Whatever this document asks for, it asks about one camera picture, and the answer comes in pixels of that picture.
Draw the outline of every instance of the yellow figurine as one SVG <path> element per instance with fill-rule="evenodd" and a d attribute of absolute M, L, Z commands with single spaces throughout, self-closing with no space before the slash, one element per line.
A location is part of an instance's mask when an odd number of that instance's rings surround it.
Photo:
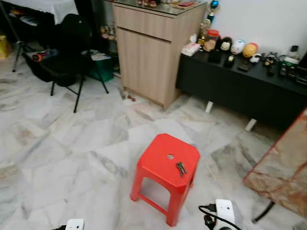
<path fill-rule="evenodd" d="M 243 49 L 243 56 L 245 58 L 251 58 L 257 53 L 258 45 L 256 43 L 248 43 Z"/>

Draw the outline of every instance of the white wall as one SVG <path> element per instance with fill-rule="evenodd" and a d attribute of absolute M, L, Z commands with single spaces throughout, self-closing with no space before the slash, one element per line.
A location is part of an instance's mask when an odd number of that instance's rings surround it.
<path fill-rule="evenodd" d="M 219 0 L 212 29 L 259 45 L 259 52 L 307 51 L 307 0 Z"/>

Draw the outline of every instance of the keys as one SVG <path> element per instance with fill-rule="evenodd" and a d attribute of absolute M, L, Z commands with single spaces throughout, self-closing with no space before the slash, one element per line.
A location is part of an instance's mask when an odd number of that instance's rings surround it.
<path fill-rule="evenodd" d="M 182 162 L 177 163 L 176 166 L 179 169 L 180 177 L 183 177 L 184 174 L 188 173 L 188 171 L 184 168 L 184 164 Z"/>

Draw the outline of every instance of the marble floor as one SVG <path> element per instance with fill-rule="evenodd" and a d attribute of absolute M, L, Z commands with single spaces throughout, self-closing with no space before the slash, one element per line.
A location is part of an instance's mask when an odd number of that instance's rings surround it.
<path fill-rule="evenodd" d="M 248 118 L 181 95 L 163 111 L 145 99 L 123 100 L 121 80 L 84 82 L 78 112 L 75 95 L 36 78 L 14 55 L 0 61 L 0 229 L 51 230 L 83 218 L 85 230 L 166 230 L 165 216 L 129 197 L 138 158 L 155 135 L 169 133 L 201 154 L 195 185 L 176 230 L 204 230 L 198 205 L 231 199 L 243 230 L 290 230 L 303 220 L 276 205 L 258 224 L 251 219 L 269 200 L 242 178 L 280 136 L 261 124 L 244 130 Z M 168 192 L 152 181 L 143 191 L 166 206 Z"/>

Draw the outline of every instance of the black chair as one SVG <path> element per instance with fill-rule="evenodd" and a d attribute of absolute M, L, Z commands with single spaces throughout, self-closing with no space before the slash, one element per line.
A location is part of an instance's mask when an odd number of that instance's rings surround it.
<path fill-rule="evenodd" d="M 92 67 L 97 69 L 100 81 L 106 91 L 105 83 L 100 76 L 98 66 L 90 57 L 91 27 L 87 20 L 76 14 L 68 14 L 58 27 L 58 32 L 54 34 L 56 41 L 54 46 L 59 50 L 59 54 L 43 60 L 42 67 L 47 70 L 52 78 L 50 95 L 53 96 L 55 83 L 65 87 L 77 95 L 77 100 L 73 112 L 77 110 L 79 97 L 81 94 L 84 74 Z M 80 75 L 79 91 L 75 92 L 68 86 L 76 82 L 76 76 Z"/>

